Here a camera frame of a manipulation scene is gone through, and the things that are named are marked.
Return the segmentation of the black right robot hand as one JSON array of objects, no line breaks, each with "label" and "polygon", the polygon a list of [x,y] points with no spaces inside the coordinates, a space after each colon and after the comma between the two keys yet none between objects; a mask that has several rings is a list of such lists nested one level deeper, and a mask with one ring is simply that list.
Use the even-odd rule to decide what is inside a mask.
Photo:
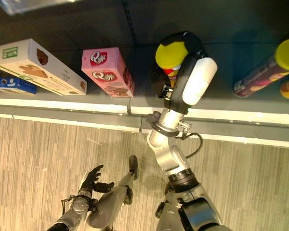
[{"label": "black right robot hand", "polygon": [[183,115],[199,102],[218,69],[201,39],[190,31],[163,38],[154,64],[151,79],[158,97],[166,108]]}]

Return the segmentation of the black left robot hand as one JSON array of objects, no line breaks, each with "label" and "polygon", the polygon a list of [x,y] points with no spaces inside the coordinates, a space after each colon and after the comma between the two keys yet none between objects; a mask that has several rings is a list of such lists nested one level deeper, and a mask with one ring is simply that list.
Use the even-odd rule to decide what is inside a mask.
[{"label": "black left robot hand", "polygon": [[95,167],[92,171],[90,171],[84,180],[84,182],[80,186],[80,191],[85,190],[92,194],[93,191],[98,193],[108,193],[114,187],[114,182],[111,183],[103,183],[97,182],[99,177],[101,176],[100,170],[104,167],[104,165],[99,165]]}]

